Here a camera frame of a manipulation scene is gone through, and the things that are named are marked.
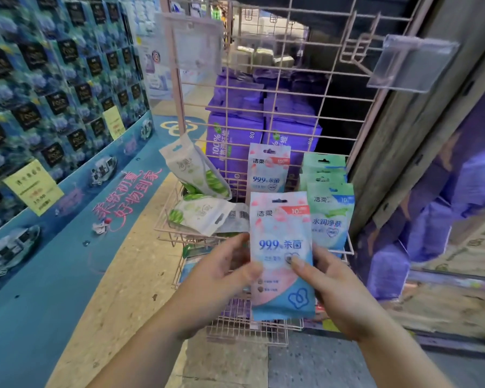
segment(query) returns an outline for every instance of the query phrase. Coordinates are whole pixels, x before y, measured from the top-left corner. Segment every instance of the green wet wipes pack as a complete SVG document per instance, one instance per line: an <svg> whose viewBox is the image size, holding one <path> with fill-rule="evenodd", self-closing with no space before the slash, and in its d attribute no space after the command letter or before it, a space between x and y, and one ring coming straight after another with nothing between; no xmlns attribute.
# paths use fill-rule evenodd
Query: green wet wipes pack
<svg viewBox="0 0 485 388"><path fill-rule="evenodd" d="M160 149L169 169L189 193L230 200L232 191L212 162L185 133Z"/></svg>
<svg viewBox="0 0 485 388"><path fill-rule="evenodd" d="M331 169L328 173L302 173L298 183L298 190L307 192L309 182L329 182L335 185L347 182L344 169Z"/></svg>
<svg viewBox="0 0 485 388"><path fill-rule="evenodd" d="M305 153L302 173L326 172L328 169L345 169L345 156L334 154Z"/></svg>
<svg viewBox="0 0 485 388"><path fill-rule="evenodd" d="M354 212L353 185L309 182L307 203L311 211L312 241L331 250L344 250Z"/></svg>
<svg viewBox="0 0 485 388"><path fill-rule="evenodd" d="M169 225L184 230L196 230L211 236L226 221L235 203L205 195L183 196L168 215Z"/></svg>

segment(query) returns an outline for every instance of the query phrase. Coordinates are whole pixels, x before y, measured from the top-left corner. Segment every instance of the price tag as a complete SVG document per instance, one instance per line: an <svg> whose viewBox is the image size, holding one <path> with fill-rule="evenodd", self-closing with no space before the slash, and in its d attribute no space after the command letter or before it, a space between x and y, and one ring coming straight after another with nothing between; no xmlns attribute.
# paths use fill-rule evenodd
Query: price tag
<svg viewBox="0 0 485 388"><path fill-rule="evenodd" d="M4 183L38 216L64 195L37 159L7 177Z"/></svg>
<svg viewBox="0 0 485 388"><path fill-rule="evenodd" d="M110 130L113 140L117 140L126 131L120 113L118 112L117 106L106 110L102 113L104 116L104 121L106 121L106 126Z"/></svg>

